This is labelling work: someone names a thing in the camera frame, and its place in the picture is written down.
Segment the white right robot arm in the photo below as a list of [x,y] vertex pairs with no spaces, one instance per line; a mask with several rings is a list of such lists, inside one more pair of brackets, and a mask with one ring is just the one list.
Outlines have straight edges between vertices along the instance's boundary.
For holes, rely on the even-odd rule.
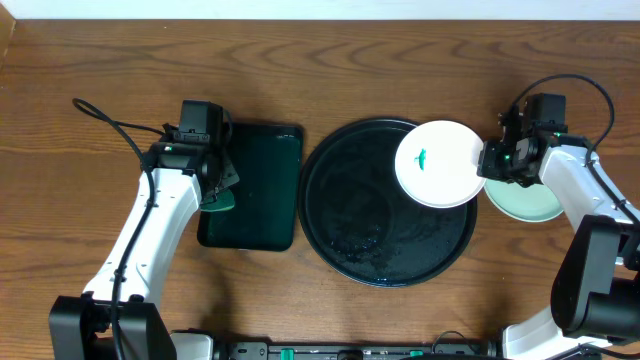
[[605,351],[639,339],[639,212],[603,170],[595,147],[571,135],[562,95],[535,94],[501,116],[503,136],[484,143],[477,173],[486,179],[546,186],[574,230],[550,305],[507,327],[508,359],[552,359]]

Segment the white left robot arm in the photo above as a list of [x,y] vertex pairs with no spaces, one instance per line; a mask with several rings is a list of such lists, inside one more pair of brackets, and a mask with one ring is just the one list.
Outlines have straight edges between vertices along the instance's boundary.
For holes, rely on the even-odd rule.
[[60,296],[49,313],[57,359],[213,359],[212,336],[170,332],[160,314],[177,245],[203,200],[238,181],[222,146],[157,142],[129,217],[106,261],[78,297]]

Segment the white pinkish plate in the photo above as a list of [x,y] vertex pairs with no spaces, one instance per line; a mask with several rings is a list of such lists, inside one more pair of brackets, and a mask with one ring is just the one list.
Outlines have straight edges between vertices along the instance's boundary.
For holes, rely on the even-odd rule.
[[414,201],[453,208],[473,199],[486,179],[477,174],[483,148],[470,127],[450,120],[417,126],[401,140],[394,158],[400,187]]

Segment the green scrub sponge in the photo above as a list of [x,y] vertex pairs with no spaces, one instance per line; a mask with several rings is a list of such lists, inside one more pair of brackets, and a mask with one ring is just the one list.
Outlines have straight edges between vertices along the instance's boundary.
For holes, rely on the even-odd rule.
[[233,209],[234,206],[235,197],[231,190],[226,189],[206,195],[200,203],[200,210],[206,213],[224,212]]

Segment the mint plate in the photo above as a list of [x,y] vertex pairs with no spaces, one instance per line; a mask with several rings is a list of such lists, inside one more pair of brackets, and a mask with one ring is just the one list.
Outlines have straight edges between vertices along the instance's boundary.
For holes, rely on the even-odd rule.
[[562,205],[545,185],[522,187],[517,183],[487,180],[484,190],[496,208],[523,222],[546,222],[563,213]]

